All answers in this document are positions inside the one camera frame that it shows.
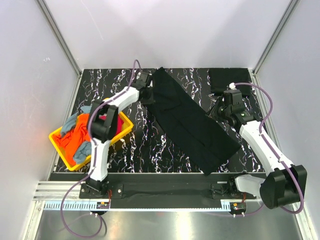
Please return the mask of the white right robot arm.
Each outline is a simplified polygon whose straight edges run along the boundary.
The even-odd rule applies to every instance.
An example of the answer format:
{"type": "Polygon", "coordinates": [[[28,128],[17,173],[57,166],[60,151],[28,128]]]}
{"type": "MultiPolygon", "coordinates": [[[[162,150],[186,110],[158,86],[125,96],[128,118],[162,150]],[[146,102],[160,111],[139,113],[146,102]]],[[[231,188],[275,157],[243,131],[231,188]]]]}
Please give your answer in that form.
{"type": "Polygon", "coordinates": [[[307,170],[302,165],[294,165],[281,152],[263,129],[257,114],[246,110],[241,91],[224,91],[208,115],[236,130],[257,156],[266,174],[265,178],[249,173],[233,176],[227,185],[228,195],[236,199],[248,193],[260,198],[269,209],[282,208],[290,214],[302,212],[307,170]]]}

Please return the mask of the black t-shirt with blue logo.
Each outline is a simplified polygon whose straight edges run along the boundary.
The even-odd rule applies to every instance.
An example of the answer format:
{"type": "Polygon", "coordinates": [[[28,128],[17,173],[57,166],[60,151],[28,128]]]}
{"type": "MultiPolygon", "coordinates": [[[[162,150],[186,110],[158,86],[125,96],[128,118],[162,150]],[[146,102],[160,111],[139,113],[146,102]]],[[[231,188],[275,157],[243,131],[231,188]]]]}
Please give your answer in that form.
{"type": "Polygon", "coordinates": [[[152,74],[153,104],[146,109],[166,135],[205,174],[218,170],[241,148],[161,67],[152,74]]]}

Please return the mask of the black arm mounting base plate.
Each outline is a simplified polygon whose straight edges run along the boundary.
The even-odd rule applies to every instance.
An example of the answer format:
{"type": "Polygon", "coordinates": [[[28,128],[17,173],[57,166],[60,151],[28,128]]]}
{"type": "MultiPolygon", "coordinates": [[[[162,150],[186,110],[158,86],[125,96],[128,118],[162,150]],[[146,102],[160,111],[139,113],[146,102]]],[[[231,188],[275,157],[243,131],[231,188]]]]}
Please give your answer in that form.
{"type": "Polygon", "coordinates": [[[248,193],[232,192],[226,182],[182,182],[182,181],[131,181],[131,182],[107,182],[101,190],[96,190],[86,184],[81,185],[81,198],[124,199],[129,197],[167,197],[167,196],[195,196],[215,200],[237,199],[244,197],[253,199],[248,193]]]}

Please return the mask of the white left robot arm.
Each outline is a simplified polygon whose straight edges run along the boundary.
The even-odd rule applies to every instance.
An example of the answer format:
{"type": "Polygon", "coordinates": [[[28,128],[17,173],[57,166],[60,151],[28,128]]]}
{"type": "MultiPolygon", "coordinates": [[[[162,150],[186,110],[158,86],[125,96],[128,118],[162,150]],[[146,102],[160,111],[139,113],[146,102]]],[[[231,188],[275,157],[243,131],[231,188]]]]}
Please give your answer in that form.
{"type": "Polygon", "coordinates": [[[114,96],[94,103],[87,123],[91,143],[91,162],[85,184],[97,198],[108,193],[108,154],[118,129],[119,113],[135,102],[153,104],[154,78],[139,72],[128,86],[114,96]]]}

